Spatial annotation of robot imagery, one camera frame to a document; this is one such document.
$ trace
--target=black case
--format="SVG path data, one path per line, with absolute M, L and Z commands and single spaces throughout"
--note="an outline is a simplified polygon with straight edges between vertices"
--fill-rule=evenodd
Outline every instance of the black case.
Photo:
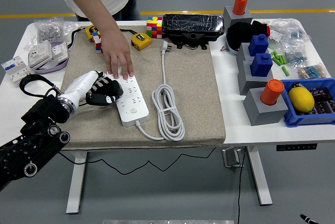
M 163 16 L 163 34 L 177 45 L 178 49 L 185 44 L 192 48 L 201 46 L 206 50 L 206 44 L 209 41 L 216 41 L 224 32 L 222 16 L 176 14 Z

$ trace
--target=gray block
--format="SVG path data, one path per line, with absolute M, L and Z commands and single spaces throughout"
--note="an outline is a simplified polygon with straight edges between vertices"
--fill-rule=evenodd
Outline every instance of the gray block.
M 225 31 L 227 32 L 228 28 L 239 21 L 242 23 L 249 23 L 251 24 L 252 15 L 250 11 L 245 8 L 244 15 L 235 15 L 232 12 L 233 6 L 225 6 L 224 10 L 224 23 L 225 23 Z
M 237 79 L 239 83 L 240 95 L 246 95 L 249 89 L 265 87 L 268 81 L 273 79 L 272 71 L 270 70 L 268 75 L 262 76 L 252 76 L 250 65 L 252 61 L 243 61 L 243 67 L 240 68 L 237 74 Z
M 248 42 L 243 42 L 241 43 L 239 52 L 236 57 L 237 61 L 237 68 L 240 71 L 240 68 L 243 68 L 243 61 L 253 61 L 254 57 L 250 56 L 249 52 L 249 43 Z
M 263 91 L 263 87 L 252 88 L 248 91 L 243 101 L 245 111 L 252 126 L 278 123 L 288 111 L 281 95 L 278 97 L 276 104 L 271 106 L 264 104 L 261 101 Z

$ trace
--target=robotic hand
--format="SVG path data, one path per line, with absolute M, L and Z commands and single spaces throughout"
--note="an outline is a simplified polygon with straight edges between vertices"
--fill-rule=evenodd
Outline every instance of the robotic hand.
M 36 95 L 25 86 L 41 80 L 52 86 L 45 95 Z M 90 71 L 77 79 L 62 93 L 41 75 L 32 74 L 20 82 L 20 89 L 27 95 L 41 97 L 21 119 L 25 125 L 21 136 L 0 147 L 0 191 L 10 181 L 33 177 L 69 141 L 70 135 L 57 123 L 65 123 L 78 110 L 79 103 L 106 106 L 117 100 L 123 90 L 120 84 L 102 72 Z M 56 96 L 48 95 L 55 91 Z

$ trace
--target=yellow floor line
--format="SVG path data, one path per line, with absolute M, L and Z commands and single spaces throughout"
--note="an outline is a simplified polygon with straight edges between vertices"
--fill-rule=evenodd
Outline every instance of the yellow floor line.
M 141 11 L 142 16 L 145 15 L 164 15 L 164 14 L 222 14 L 223 10 L 175 10 L 175 11 Z M 308 8 L 308 9 L 251 9 L 254 14 L 274 14 L 274 13 L 331 13 L 335 12 L 335 8 Z M 75 13 L 50 13 L 50 14 L 12 14 L 0 15 L 0 19 L 11 18 L 40 18 L 40 17 L 74 17 Z
M 75 16 L 75 13 L 0 15 L 0 19 L 10 19 L 10 18 L 38 18 L 38 17 L 57 17 L 57 16 L 70 17 L 70 16 Z
M 141 15 L 164 14 L 223 14 L 223 10 L 187 10 L 187 11 L 142 11 Z M 251 13 L 329 13 L 335 12 L 335 8 L 309 8 L 309 9 L 251 9 Z

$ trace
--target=white cable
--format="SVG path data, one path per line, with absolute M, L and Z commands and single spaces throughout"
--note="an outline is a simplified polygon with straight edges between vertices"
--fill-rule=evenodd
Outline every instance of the white cable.
M 165 79 L 164 56 L 165 52 L 169 51 L 168 48 L 171 48 L 171 46 L 168 46 L 168 42 L 164 41 L 162 47 L 163 84 L 158 86 L 151 94 L 158 113 L 159 132 L 163 137 L 157 138 L 147 134 L 140 126 L 140 121 L 138 120 L 136 120 L 136 126 L 146 137 L 152 140 L 180 141 L 185 136 L 185 127 L 175 104 L 174 92 L 166 84 Z M 167 116 L 170 117 L 171 124 L 166 120 Z

